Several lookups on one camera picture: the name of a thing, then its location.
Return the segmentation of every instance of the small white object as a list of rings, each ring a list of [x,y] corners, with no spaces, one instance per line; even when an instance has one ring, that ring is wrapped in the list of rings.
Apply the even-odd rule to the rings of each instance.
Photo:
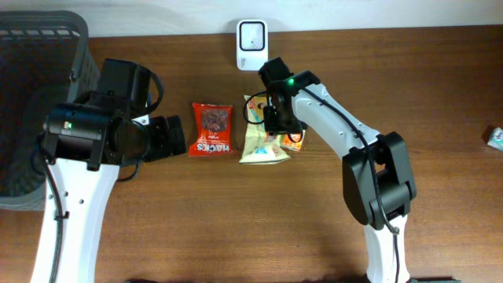
[[[310,84],[306,89],[323,97],[327,103],[340,110],[363,133],[363,138],[369,145],[377,141],[376,136],[379,135],[379,131],[367,127],[352,116],[330,96],[322,83]],[[340,159],[347,155],[351,148],[362,149],[364,147],[362,141],[356,137],[356,134],[341,116],[321,105],[304,90],[299,90],[299,94],[292,98],[292,109],[297,119],[312,127]]]
[[[103,215],[119,176],[119,166],[102,164],[99,171],[88,171],[86,162],[58,158],[56,164],[50,166],[50,171],[63,213],[69,213],[63,220],[56,283],[92,283]],[[46,209],[31,283],[49,282],[56,245],[55,214],[56,205],[46,183]]]
[[[145,107],[148,107],[148,106],[149,106],[149,103],[148,102],[145,103]],[[134,118],[133,121],[136,121],[143,126],[147,126],[148,124],[150,124],[149,114],[140,116],[138,118]]]
[[[503,130],[501,128],[493,130],[487,145],[503,151]]]
[[[236,26],[237,67],[258,71],[269,59],[269,36],[263,20],[241,20]]]
[[[406,267],[405,247],[403,245],[406,222],[407,216],[399,216],[390,221],[393,227],[400,229],[397,241],[398,258],[400,261],[398,283],[406,283],[410,279],[410,274]],[[367,243],[367,252],[369,253],[367,278],[372,283],[395,283],[396,257],[393,234],[386,227],[382,230],[375,230],[372,226],[368,225],[365,226],[365,240]]]

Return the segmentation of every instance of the gray plastic basket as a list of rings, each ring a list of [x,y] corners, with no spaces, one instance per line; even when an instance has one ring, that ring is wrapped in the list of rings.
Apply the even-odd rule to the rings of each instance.
[[[0,208],[43,210],[35,138],[55,104],[96,89],[88,39],[76,13],[0,12]]]

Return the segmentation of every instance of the chip bag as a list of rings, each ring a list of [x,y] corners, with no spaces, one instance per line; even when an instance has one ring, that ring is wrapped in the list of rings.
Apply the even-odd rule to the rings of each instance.
[[[302,132],[303,134],[290,134],[290,137],[287,134],[282,134],[281,147],[293,151],[300,151],[302,149],[304,137],[306,136],[306,130],[302,130]]]
[[[266,97],[254,97],[247,105],[248,119],[251,122],[263,120],[263,107],[267,104]],[[264,124],[254,125],[249,123],[244,140],[243,156],[240,164],[277,164],[288,160],[290,156],[281,149],[282,136],[271,136],[266,133]]]
[[[199,138],[190,146],[189,156],[214,156],[232,153],[230,146],[230,118],[232,105],[192,103]]]

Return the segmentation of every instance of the white wall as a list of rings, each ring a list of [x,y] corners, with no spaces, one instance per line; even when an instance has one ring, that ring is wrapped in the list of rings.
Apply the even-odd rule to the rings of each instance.
[[[0,0],[0,10],[68,9],[90,35],[234,32],[244,18],[270,31],[503,24],[503,0]]]

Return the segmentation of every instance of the wood grain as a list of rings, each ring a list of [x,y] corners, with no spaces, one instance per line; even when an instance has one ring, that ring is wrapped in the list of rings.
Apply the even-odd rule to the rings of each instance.
[[[302,281],[365,273],[362,227],[342,198],[340,161],[309,130],[301,153],[273,166],[238,165],[243,94],[261,90],[235,64],[234,35],[91,39],[106,57],[160,75],[158,115],[182,118],[196,140],[191,103],[232,104],[233,155],[178,156],[146,164],[114,188],[96,282]],[[503,127],[503,27],[274,33],[270,57],[310,69],[364,123],[407,141],[418,197],[406,228],[414,277],[503,278],[503,153],[485,145]],[[0,211],[0,282],[28,282],[41,212]]]

